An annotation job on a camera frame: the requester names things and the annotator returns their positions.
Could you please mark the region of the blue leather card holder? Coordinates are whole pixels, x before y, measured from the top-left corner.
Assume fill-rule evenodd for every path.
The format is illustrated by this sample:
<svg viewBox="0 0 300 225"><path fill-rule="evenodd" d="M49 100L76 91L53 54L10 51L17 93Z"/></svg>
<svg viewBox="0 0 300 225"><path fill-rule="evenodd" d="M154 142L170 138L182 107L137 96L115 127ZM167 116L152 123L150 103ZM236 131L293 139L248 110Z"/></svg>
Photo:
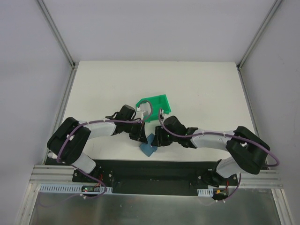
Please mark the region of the blue leather card holder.
<svg viewBox="0 0 300 225"><path fill-rule="evenodd" d="M148 157L150 157L158 149L157 146L152 145L152 142L154 141L154 137L155 137L155 135L153 133L151 133L147 137L147 142L141 143L139 146L140 150Z"/></svg>

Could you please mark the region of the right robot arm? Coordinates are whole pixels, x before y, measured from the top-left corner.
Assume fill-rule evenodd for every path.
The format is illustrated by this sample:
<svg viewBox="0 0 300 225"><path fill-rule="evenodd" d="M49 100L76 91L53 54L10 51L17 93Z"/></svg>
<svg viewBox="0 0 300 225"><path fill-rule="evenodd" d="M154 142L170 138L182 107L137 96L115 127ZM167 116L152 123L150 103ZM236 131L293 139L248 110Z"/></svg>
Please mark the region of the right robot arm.
<svg viewBox="0 0 300 225"><path fill-rule="evenodd" d="M240 172L259 174L264 166L270 147L258 136L243 126L233 131L205 131L197 127L185 127L177 117L166 118L155 128L152 145L169 146L178 143L184 148L211 148L230 154L227 159L218 160L210 171L201 175L202 181L219 187L227 179Z"/></svg>

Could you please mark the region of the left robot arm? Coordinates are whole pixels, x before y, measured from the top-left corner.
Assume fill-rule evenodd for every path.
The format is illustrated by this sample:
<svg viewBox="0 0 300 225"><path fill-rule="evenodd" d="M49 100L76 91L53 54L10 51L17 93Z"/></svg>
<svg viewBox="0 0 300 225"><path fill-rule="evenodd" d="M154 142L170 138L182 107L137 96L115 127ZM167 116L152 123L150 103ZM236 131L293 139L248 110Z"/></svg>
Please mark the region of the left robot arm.
<svg viewBox="0 0 300 225"><path fill-rule="evenodd" d="M100 166L83 152L88 140L101 136L127 133L133 140L146 142L145 121L152 115L151 103L143 101L134 109L128 105L102 120L80 122L68 117L47 142L58 163L70 165L81 172L88 182L100 182Z"/></svg>

